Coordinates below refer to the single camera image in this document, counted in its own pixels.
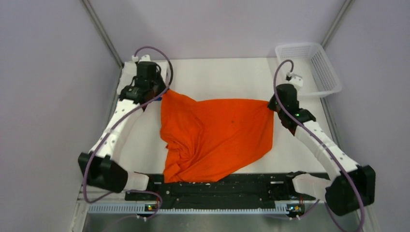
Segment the orange t-shirt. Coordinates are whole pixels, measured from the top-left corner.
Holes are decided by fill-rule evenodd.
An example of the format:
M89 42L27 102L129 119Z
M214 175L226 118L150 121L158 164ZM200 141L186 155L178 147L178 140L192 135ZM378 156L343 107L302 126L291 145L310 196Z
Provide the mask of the orange t-shirt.
M196 101L167 91L161 102L164 181L216 182L273 147L274 113L251 99Z

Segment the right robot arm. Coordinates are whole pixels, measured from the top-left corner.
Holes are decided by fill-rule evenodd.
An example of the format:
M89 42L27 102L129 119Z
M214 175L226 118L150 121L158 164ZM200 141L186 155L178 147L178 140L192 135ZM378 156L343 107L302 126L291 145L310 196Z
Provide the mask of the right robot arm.
M309 149L328 175L320 178L303 171L288 173L283 186L287 198L312 196L327 203L338 216L374 203L375 170L370 165L359 165L324 133L316 117L299 106L292 84L278 85L268 108L277 113L282 126Z

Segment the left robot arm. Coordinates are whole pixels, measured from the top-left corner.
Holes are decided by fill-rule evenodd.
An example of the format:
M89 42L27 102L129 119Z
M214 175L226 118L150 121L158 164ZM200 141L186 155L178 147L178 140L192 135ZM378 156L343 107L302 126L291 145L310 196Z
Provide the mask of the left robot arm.
M124 64L113 115L96 144L78 157L83 175L83 197L87 203L104 197L89 198L88 186L104 189L107 195L135 190L144 200L154 196L155 187L148 182L148 176L123 168L119 160L135 122L150 103L169 89L173 75L169 61L141 59Z

